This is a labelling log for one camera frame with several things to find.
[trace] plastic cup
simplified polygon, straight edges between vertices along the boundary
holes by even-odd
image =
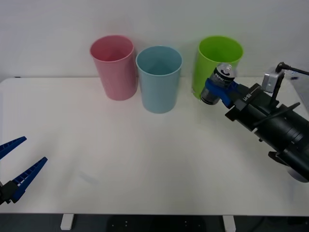
[[[136,57],[141,99],[146,110],[165,113],[174,108],[183,59],[165,46],[149,47]]]
[[[106,95],[117,101],[132,97],[138,86],[134,46],[122,35],[109,35],[90,48]]]
[[[229,63],[237,67],[243,55],[241,45],[225,36],[210,36],[199,43],[198,55],[192,79],[192,90],[196,98],[201,98],[205,81],[219,63]]]

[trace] metal bracket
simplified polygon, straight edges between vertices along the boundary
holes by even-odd
[[[265,74],[262,82],[262,90],[268,93],[273,93],[279,76],[284,75],[284,70],[279,73],[276,72],[276,68],[270,68]]]

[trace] floor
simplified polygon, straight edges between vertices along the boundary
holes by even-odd
[[[0,214],[1,232],[60,232],[59,214]],[[237,232],[308,232],[306,218],[235,217]],[[222,217],[75,215],[72,232],[224,232]]]

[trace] cable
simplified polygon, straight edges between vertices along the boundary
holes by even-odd
[[[290,111],[290,110],[294,110],[296,107],[298,107],[300,105],[299,102],[285,108],[284,110],[280,110],[279,112],[277,113],[274,113],[273,115],[268,115],[267,117],[264,117],[262,120],[258,121],[258,122],[255,122],[253,123],[253,126],[254,127],[257,127],[258,125],[260,125],[261,123],[265,122],[266,120],[269,120],[269,119],[272,119],[274,117],[278,117],[282,114],[285,114],[286,112]]]
[[[277,67],[276,67],[276,72],[279,73],[281,72],[282,69],[285,69],[285,70],[291,70],[291,71],[294,71],[294,72],[297,72],[297,73],[301,73],[301,74],[304,74],[304,75],[308,75],[309,76],[309,72],[307,71],[304,71],[304,70],[300,70],[300,69],[296,69],[296,68],[293,68],[287,64],[285,64],[284,62],[280,62]]]
[[[262,219],[248,232],[255,232],[266,220],[266,217],[262,217]]]

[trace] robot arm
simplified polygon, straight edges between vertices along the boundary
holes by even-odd
[[[224,89],[207,79],[205,89],[231,109],[225,115],[227,118],[254,130],[260,142],[266,142],[276,151],[269,152],[270,158],[290,167],[289,173],[297,180],[309,182],[309,122],[293,111],[299,102],[278,107],[279,101],[276,100],[284,78],[282,69],[290,68],[282,64],[265,75],[262,86],[254,84],[248,88],[233,81]],[[274,93],[269,96],[264,91]]]

